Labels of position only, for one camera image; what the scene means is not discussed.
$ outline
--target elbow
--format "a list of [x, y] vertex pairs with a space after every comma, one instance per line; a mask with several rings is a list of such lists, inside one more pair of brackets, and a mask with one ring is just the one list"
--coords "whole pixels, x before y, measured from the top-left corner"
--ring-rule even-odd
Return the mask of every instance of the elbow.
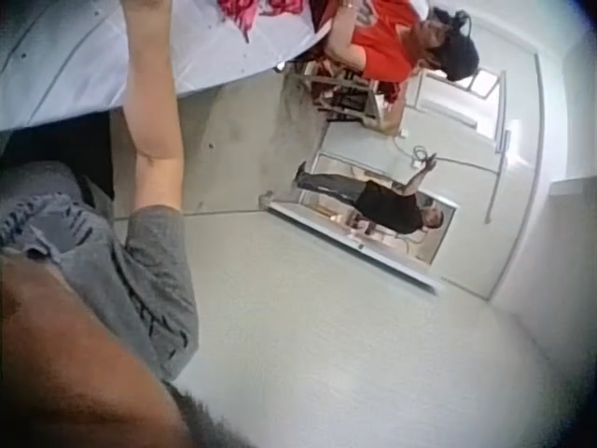
[[324, 46], [324, 54], [329, 58], [333, 59], [334, 61], [338, 60], [338, 47], [335, 46], [333, 43], [330, 43], [329, 40], [326, 42]]
[[338, 63], [344, 63], [346, 61], [347, 47], [334, 43], [333, 40], [328, 39], [324, 46], [324, 54]]

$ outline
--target hand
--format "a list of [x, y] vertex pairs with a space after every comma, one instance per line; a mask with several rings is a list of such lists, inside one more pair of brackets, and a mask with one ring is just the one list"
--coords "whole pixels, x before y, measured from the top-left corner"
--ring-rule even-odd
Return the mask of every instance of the hand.
[[434, 170], [437, 165], [437, 153], [434, 152], [431, 156], [427, 157], [424, 161], [423, 169], [429, 173]]

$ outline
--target white door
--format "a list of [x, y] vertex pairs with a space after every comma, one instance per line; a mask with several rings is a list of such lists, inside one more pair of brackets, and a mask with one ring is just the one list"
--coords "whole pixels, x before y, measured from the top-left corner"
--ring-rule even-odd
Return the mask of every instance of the white door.
[[374, 241], [359, 238], [349, 229], [335, 224], [309, 207], [299, 203], [271, 202], [269, 208], [427, 287], [441, 289], [441, 282], [438, 277], [432, 275], [430, 266], [402, 255], [382, 243], [376, 244]]

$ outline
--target white bedsheet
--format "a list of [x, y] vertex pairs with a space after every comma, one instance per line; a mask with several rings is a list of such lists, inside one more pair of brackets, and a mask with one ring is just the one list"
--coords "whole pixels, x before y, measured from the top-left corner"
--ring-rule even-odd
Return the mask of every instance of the white bedsheet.
[[[128, 52], [119, 0], [10, 0], [7, 12], [0, 19], [0, 131], [121, 105]], [[176, 90], [249, 77], [322, 37], [308, 7], [301, 16], [257, 17], [247, 44], [216, 0], [174, 0]]]

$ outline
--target wooden chair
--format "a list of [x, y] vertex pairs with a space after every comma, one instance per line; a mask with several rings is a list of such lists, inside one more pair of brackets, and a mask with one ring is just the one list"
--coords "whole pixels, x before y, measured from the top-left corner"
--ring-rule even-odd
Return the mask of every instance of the wooden chair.
[[318, 74], [325, 66], [322, 61], [310, 61], [297, 64], [294, 77], [311, 92], [313, 87], [323, 85], [322, 94], [315, 94], [313, 98], [319, 110], [327, 112], [327, 120], [334, 121], [362, 121], [375, 119], [381, 122], [383, 114], [383, 97], [377, 92], [379, 82], [364, 79], [355, 72], [339, 67], [333, 67], [328, 72], [332, 76]]

